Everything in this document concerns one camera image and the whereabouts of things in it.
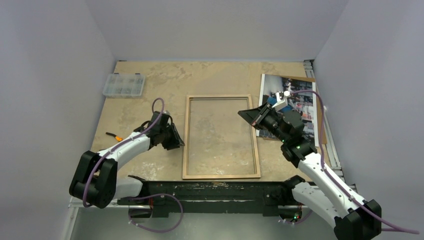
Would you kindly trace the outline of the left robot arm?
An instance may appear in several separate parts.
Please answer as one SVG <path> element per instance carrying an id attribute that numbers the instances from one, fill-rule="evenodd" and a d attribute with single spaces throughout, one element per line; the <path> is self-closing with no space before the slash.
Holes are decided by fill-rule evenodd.
<path id="1" fill-rule="evenodd" d="M 151 120 L 117 144 L 100 151 L 86 151 L 79 160 L 69 186 L 69 194 L 83 201 L 84 207 L 103 209 L 113 200 L 130 198 L 138 205 L 146 203 L 149 191 L 144 179 L 128 176 L 118 179 L 118 171 L 138 155 L 161 145 L 165 150 L 185 146 L 171 115 L 155 111 Z"/>

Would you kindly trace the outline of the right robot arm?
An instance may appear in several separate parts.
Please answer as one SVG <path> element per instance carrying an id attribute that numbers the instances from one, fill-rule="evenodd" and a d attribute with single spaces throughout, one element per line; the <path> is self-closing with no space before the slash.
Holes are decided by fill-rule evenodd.
<path id="1" fill-rule="evenodd" d="M 266 130 L 280 140 L 286 160 L 317 187 L 307 182 L 289 184 L 280 191 L 284 202 L 308 206 L 333 228 L 339 240 L 371 240 L 381 234 L 382 224 L 377 219 L 382 215 L 381 206 L 355 192 L 322 161 L 322 155 L 304 135 L 305 125 L 297 111 L 278 113 L 266 103 L 240 110 L 238 115 L 256 130 Z"/>

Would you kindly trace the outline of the printed photo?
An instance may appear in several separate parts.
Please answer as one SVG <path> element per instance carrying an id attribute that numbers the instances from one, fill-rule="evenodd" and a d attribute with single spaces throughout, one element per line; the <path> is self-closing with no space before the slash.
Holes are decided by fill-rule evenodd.
<path id="1" fill-rule="evenodd" d="M 278 92 L 296 92 L 306 90 L 307 92 L 297 93 L 287 99 L 287 106 L 280 110 L 281 113 L 296 110 L 301 114 L 304 123 L 305 136 L 316 146 L 319 134 L 319 120 L 317 115 L 317 98 L 310 91 L 316 90 L 315 81 L 309 78 L 300 79 L 291 76 L 278 76 L 272 74 L 261 75 L 261 85 L 258 105 L 265 103 L 275 104 Z"/>

